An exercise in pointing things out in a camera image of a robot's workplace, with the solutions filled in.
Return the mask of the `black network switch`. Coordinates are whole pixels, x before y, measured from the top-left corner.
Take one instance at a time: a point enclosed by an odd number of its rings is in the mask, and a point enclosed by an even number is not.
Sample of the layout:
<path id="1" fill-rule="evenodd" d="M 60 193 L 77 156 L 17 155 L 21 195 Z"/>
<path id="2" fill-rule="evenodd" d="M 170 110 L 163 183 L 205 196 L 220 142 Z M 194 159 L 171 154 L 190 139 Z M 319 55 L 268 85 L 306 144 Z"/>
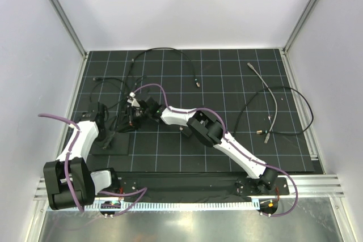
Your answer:
<path id="1" fill-rule="evenodd" d="M 121 156 L 129 154 L 130 134 L 116 133 L 100 142 L 94 142 L 90 154 L 94 156 Z"/>

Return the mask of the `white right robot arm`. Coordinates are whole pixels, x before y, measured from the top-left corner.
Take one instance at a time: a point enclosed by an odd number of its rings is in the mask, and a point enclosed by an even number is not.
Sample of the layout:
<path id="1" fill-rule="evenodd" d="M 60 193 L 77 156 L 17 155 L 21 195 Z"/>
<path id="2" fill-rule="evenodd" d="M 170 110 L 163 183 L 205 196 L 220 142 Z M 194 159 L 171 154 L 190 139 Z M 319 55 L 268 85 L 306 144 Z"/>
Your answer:
<path id="1" fill-rule="evenodd" d="M 244 148 L 227 131 L 222 118 L 208 108 L 180 109 L 168 104 L 158 104 L 151 96 L 130 93 L 126 98 L 129 126 L 138 128 L 145 119 L 153 119 L 165 125 L 187 127 L 204 146 L 221 151 L 242 167 L 255 181 L 260 194 L 277 193 L 278 170 L 269 166 Z"/>

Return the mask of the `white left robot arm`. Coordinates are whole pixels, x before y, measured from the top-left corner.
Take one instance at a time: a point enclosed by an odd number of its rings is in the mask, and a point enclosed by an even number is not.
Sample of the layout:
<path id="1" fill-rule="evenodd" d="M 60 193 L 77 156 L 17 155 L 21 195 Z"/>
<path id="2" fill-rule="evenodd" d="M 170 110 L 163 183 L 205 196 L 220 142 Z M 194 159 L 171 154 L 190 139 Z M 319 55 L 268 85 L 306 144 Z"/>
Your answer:
<path id="1" fill-rule="evenodd" d="M 105 118 L 107 107 L 100 103 L 90 103 L 88 110 L 82 113 L 78 121 L 49 113 L 40 113 L 39 117 L 62 121 L 73 130 L 64 150 L 52 162 L 45 163 L 43 174 L 49 206 L 52 210 L 84 207 L 94 202 L 101 191 L 113 197 L 120 190 L 120 183 L 113 168 L 90 171 L 86 159 L 94 142 L 106 140 Z"/>

